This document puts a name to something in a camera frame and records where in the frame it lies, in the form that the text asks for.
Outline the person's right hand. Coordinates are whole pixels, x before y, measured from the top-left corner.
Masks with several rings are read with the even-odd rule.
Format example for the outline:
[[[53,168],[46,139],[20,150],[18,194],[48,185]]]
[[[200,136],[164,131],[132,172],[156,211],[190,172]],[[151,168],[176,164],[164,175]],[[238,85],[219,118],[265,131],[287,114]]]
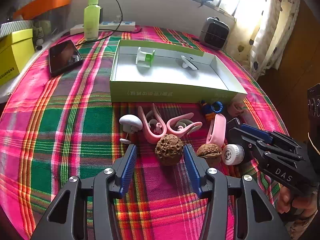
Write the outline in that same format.
[[[276,210],[279,213],[288,213],[292,207],[302,209],[302,217],[308,218],[317,211],[317,196],[312,194],[309,197],[294,198],[291,191],[283,186],[280,189]]]

